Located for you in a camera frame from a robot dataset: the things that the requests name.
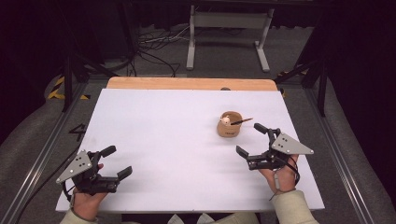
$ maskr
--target small bowl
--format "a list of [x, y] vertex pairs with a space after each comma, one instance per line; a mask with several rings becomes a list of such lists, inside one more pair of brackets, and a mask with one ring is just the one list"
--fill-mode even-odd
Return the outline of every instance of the small bowl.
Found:
[[220, 120], [218, 122], [218, 134], [221, 137], [236, 137], [239, 134], [242, 123], [235, 125], [230, 125], [230, 124], [226, 125], [223, 122], [221, 122], [221, 119], [227, 116], [229, 116], [230, 123], [236, 122], [238, 120], [242, 120], [242, 116], [238, 112], [235, 111], [224, 112], [221, 115]]

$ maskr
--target dark background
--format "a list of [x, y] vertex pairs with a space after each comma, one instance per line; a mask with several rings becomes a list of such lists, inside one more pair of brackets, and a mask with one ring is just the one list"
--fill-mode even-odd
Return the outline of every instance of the dark background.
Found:
[[[396, 8], [388, 1], [333, 2], [339, 8], [328, 10], [323, 17], [321, 9], [276, 10], [272, 25], [316, 26], [299, 63], [319, 57], [326, 60], [348, 122], [395, 204], [391, 138], [396, 134]], [[1, 1], [0, 143], [45, 103], [44, 90], [62, 71], [65, 53], [59, 31], [35, 4]], [[119, 20], [110, 20], [119, 17], [114, 7], [103, 4], [87, 10], [86, 5], [72, 1], [61, 5], [79, 52], [99, 63], [105, 58], [124, 56], [126, 43], [117, 41], [123, 39]], [[156, 28], [169, 29], [189, 19], [188, 6], [145, 4], [134, 6], [134, 10], [136, 22], [142, 26], [154, 24]]]

